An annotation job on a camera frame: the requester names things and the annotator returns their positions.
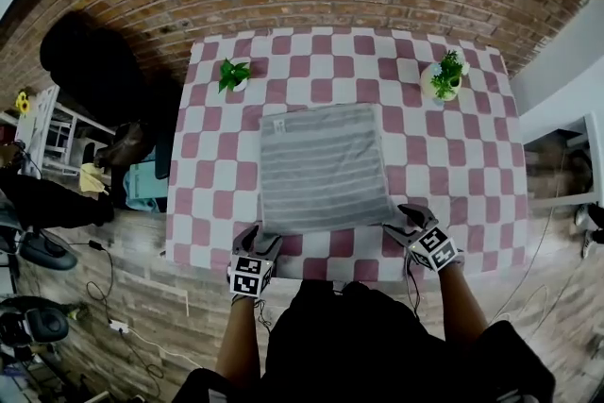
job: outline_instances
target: small plant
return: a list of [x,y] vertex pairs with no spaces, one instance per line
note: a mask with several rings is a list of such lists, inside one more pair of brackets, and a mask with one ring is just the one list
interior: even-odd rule
[[247,62],[233,64],[230,60],[225,59],[223,65],[220,66],[221,78],[220,83],[218,84],[218,92],[222,91],[224,88],[229,88],[231,91],[233,91],[236,86],[248,79],[252,72],[246,66]]
[[432,65],[431,83],[436,89],[436,97],[446,99],[455,94],[461,76],[467,76],[469,72],[470,64],[465,61],[463,51],[448,51],[441,62]]

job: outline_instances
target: yellow cloth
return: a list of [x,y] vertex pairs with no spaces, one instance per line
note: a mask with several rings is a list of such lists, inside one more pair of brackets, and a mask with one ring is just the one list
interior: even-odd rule
[[103,170],[92,163],[84,163],[79,172],[79,189],[82,192],[106,193],[105,184],[101,181]]

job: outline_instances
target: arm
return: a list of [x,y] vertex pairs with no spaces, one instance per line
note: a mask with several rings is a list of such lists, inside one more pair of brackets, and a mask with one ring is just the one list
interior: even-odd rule
[[237,388],[250,388],[260,381],[254,299],[250,297],[237,299],[230,308],[216,373]]
[[438,276],[443,294],[446,341],[467,350],[488,327],[487,320],[459,264],[449,263]]

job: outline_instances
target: green leaves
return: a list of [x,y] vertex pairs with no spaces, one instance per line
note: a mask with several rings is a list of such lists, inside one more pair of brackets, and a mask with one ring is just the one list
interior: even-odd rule
[[448,51],[441,60],[442,72],[432,78],[432,86],[436,89],[436,96],[440,99],[453,94],[453,88],[460,84],[461,68],[455,51]]
[[231,91],[242,81],[252,76],[251,70],[246,67],[247,62],[233,64],[230,60],[225,59],[225,62],[220,66],[220,82],[218,83],[218,92],[224,88],[229,88]]

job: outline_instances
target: potted plant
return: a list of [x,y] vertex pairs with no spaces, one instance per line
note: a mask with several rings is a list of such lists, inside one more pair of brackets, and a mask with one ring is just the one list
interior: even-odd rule
[[218,92],[224,88],[229,88],[231,91],[239,92],[247,86],[247,79],[251,76],[251,70],[246,67],[247,62],[233,64],[230,60],[225,59],[220,66],[220,82],[218,84]]
[[431,98],[451,101],[461,87],[461,77],[470,72],[461,49],[448,51],[443,60],[431,63],[420,76],[422,92]]

